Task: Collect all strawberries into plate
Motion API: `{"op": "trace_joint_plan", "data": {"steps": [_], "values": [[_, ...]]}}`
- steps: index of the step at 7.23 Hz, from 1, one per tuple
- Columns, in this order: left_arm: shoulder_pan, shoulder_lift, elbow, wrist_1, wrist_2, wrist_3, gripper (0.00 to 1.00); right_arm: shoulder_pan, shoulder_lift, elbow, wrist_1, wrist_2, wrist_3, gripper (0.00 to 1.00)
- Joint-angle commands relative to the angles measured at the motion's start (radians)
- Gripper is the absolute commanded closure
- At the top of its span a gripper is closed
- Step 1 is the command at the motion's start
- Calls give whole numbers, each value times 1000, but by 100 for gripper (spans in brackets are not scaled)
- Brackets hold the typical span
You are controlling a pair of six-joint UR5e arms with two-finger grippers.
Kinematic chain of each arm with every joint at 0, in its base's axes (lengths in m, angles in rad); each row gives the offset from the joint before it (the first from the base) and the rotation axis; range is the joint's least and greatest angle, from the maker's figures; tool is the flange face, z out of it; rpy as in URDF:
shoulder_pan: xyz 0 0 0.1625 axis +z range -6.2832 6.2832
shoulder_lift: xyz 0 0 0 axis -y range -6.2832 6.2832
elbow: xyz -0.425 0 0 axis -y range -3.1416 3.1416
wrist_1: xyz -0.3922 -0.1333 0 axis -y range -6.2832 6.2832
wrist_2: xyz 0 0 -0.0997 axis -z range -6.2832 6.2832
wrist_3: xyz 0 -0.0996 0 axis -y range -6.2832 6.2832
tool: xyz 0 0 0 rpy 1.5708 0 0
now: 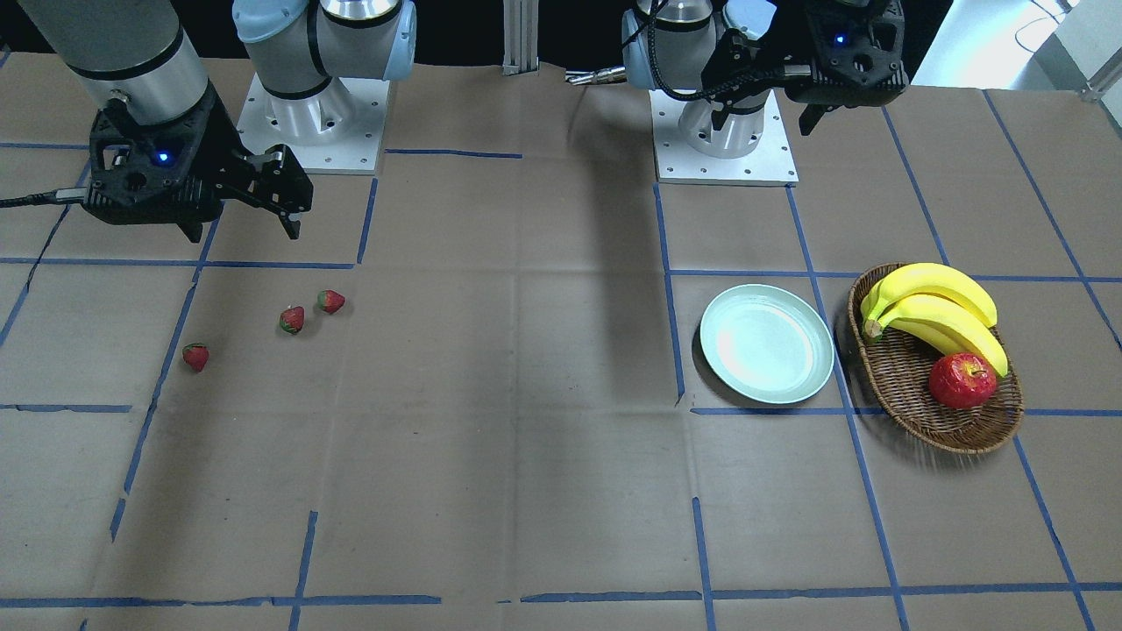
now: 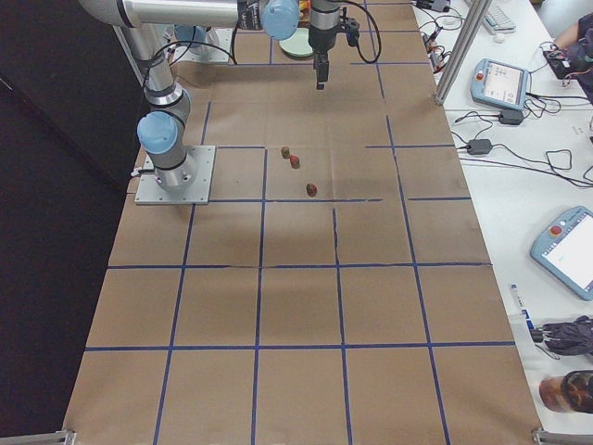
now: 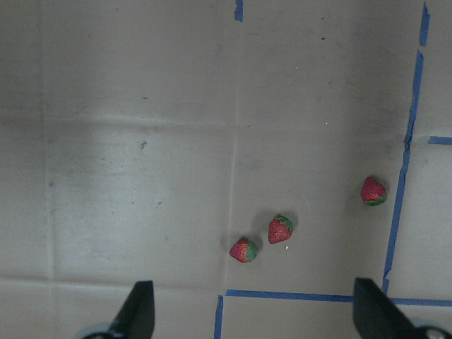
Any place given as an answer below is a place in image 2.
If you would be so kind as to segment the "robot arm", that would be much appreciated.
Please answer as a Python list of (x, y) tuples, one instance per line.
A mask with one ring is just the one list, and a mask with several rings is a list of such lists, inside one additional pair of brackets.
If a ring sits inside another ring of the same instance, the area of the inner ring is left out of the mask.
[[(191, 1), (189, 10), (167, 22), (179, 25), (232, 26), (264, 31), (282, 41), (293, 36), (299, 21), (297, 1)], [(337, 1), (312, 1), (308, 43), (313, 52), (316, 88), (321, 90), (330, 72), (329, 52), (339, 33), (355, 32), (358, 23), (340, 12)]]
[(183, 145), (190, 96), (173, 77), (156, 26), (238, 26), (282, 41), (294, 34), (299, 19), (297, 1), (81, 1), (80, 5), (95, 19), (120, 30), (151, 109), (137, 126), (140, 143), (153, 163), (157, 187), (175, 192), (196, 181), (199, 164)]

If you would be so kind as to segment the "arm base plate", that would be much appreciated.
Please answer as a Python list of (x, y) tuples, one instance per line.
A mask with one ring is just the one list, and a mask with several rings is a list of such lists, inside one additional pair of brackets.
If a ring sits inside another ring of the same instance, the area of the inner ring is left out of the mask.
[(134, 202), (138, 205), (207, 205), (215, 165), (215, 146), (185, 146), (184, 164), (173, 171), (156, 169), (145, 155)]
[(174, 37), (182, 43), (175, 48), (172, 61), (203, 64), (231, 62), (231, 28), (175, 25)]

